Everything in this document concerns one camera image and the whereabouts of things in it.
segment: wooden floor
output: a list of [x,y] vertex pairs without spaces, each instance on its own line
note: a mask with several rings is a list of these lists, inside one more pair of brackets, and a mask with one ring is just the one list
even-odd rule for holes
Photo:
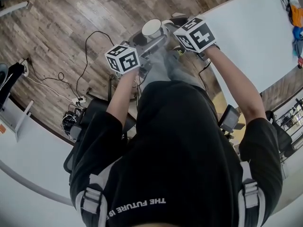
[[[4,4],[22,1],[29,1],[27,9],[0,18],[0,61],[11,65],[30,56],[39,77],[57,77],[63,72],[65,81],[75,88],[86,64],[85,40],[92,32],[108,33],[119,44],[152,18],[169,19],[174,12],[196,15],[228,0],[5,0]],[[95,34],[88,45],[89,66],[79,80],[78,92],[83,95],[91,87],[95,95],[107,98],[110,71],[104,53],[111,43]],[[183,57],[182,62],[196,76],[204,66],[192,55]],[[40,82],[32,68],[29,77]],[[203,72],[203,80],[211,98],[221,91],[210,69]],[[68,99],[75,98],[65,83],[44,83]],[[266,108],[276,107],[302,86],[303,70],[294,69],[264,92]],[[22,105],[34,100],[32,114],[64,135],[62,116],[71,102],[24,77],[13,87],[12,95]],[[136,115],[135,104],[131,114]]]

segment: power outlet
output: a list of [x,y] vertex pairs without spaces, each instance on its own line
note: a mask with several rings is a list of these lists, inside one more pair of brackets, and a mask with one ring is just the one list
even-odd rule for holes
[[77,105],[77,103],[83,104],[86,102],[86,98],[84,96],[79,97],[79,99],[76,97],[72,99],[72,102]]

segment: white round disc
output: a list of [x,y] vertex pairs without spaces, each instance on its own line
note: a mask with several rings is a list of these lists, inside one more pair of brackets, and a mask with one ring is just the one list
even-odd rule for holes
[[148,21],[142,28],[142,34],[144,36],[150,36],[156,33],[161,28],[161,21],[158,19],[152,19]]

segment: gray curved edge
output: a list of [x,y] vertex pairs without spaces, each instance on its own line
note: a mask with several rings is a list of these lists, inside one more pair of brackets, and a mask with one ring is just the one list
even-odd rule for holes
[[37,184],[34,184],[33,182],[27,180],[23,176],[16,173],[13,169],[8,167],[3,161],[0,160],[0,170],[2,170],[4,173],[6,173],[8,176],[10,176],[12,179],[14,179],[19,184],[25,186],[26,188],[48,198],[51,200],[54,200],[56,202],[60,202],[69,206],[73,206],[71,203],[70,198],[63,197],[61,195],[58,195],[54,192],[51,192],[45,188],[42,188],[38,186]]

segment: shirt sleeve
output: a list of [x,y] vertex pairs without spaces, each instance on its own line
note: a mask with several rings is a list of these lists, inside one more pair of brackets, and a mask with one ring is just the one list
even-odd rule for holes
[[263,118],[249,122],[239,151],[242,161],[250,163],[251,175],[264,192],[264,223],[276,207],[282,191],[283,181],[275,128]]
[[90,174],[98,175],[125,153],[121,122],[107,112],[96,114],[83,139],[76,143],[73,150],[70,177],[72,201],[88,186]]

